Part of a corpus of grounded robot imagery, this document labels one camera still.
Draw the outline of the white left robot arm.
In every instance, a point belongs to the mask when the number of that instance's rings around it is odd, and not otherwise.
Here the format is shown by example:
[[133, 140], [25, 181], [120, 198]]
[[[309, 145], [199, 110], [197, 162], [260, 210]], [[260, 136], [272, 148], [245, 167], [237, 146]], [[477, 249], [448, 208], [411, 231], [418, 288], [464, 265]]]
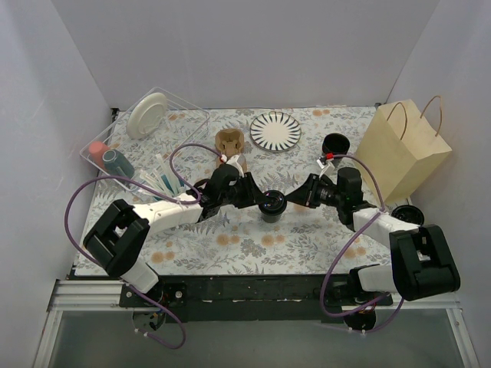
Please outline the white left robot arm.
[[133, 286], [138, 299], [153, 307], [162, 301], [163, 288], [158, 274], [140, 257], [147, 237], [203, 222], [225, 205], [243, 209], [271, 200], [251, 173], [241, 174], [236, 167], [222, 164], [209, 179], [175, 198], [139, 205], [123, 199], [112, 202], [85, 235], [83, 245], [109, 276]]

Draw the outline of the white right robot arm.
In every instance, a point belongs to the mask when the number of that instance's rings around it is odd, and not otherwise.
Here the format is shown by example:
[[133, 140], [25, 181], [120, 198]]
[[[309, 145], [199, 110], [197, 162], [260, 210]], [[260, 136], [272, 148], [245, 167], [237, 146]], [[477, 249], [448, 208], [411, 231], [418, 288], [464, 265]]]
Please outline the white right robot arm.
[[337, 181], [311, 174], [285, 200], [315, 209], [336, 208], [341, 224], [386, 246], [389, 265], [369, 265], [349, 272], [348, 298], [367, 303], [375, 293], [398, 293], [407, 301], [451, 293], [461, 280], [443, 230], [395, 218], [364, 200], [360, 172], [339, 169]]

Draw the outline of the black takeout coffee cup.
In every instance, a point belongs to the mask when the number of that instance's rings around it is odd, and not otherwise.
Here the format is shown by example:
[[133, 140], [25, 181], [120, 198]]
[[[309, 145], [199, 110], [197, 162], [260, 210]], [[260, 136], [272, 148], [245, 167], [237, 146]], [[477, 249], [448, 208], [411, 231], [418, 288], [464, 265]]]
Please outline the black takeout coffee cup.
[[281, 212], [262, 212], [262, 219], [267, 223], [278, 222], [281, 217]]

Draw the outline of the black coffee cup lid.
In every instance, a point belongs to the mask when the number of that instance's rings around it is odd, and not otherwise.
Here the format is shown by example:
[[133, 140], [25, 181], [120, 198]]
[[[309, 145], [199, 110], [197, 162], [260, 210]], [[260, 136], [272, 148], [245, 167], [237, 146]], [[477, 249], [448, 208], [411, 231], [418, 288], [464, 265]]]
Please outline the black coffee cup lid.
[[265, 215], [281, 215], [287, 208], [285, 196], [277, 190], [265, 192], [266, 202], [259, 205], [259, 210]]

